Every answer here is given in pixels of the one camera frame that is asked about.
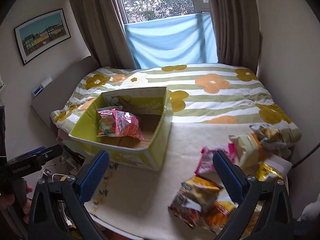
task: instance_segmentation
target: wall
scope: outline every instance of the wall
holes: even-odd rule
[[[257,0],[263,35],[258,76],[302,131],[292,163],[320,141],[320,23],[305,0]],[[290,172],[295,218],[320,192],[320,150]]]
[[[43,52],[23,66],[14,28],[41,14],[63,8],[71,38]],[[17,0],[0,26],[0,72],[6,87],[0,94],[5,105],[8,159],[40,146],[56,143],[55,135],[30,107],[32,90],[46,77],[54,79],[72,63],[90,53],[84,44],[69,0]],[[27,177],[36,185],[40,173]]]

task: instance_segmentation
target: cardboard box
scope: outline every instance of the cardboard box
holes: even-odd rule
[[[143,141],[125,137],[97,137],[100,115],[97,108],[122,105],[140,119]],[[172,123],[172,108],[166,87],[131,88],[104,92],[80,117],[69,137],[88,154],[103,149],[111,161],[158,171],[163,163]]]

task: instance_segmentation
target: light blue curtain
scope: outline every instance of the light blue curtain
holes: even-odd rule
[[[137,68],[218,62],[210,13],[131,23],[124,28]]]

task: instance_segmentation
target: white paper roll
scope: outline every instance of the white paper roll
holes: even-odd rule
[[[47,85],[49,85],[50,83],[52,82],[52,79],[50,78],[50,77],[48,77],[48,78],[46,78],[45,80],[43,80],[42,82],[41,82],[41,86],[43,87],[43,88],[45,88]]]

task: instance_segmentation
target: screw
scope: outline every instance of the screw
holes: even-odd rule
[[[45,182],[44,179],[39,179],[39,180],[38,180],[38,184],[40,184],[40,185],[41,185],[41,184],[44,184],[44,182]]]
[[[74,175],[69,175],[69,176],[67,177],[67,181],[73,181],[75,178],[76,178],[76,176],[74,176]]]
[[[283,184],[284,184],[284,182],[283,182],[282,179],[278,179],[278,180],[277,180],[277,183],[278,183],[279,185],[283,185]]]
[[[255,180],[256,180],[256,177],[255,177],[254,175],[248,175],[248,176],[247,176],[247,179],[248,179],[249,181],[255,181]]]

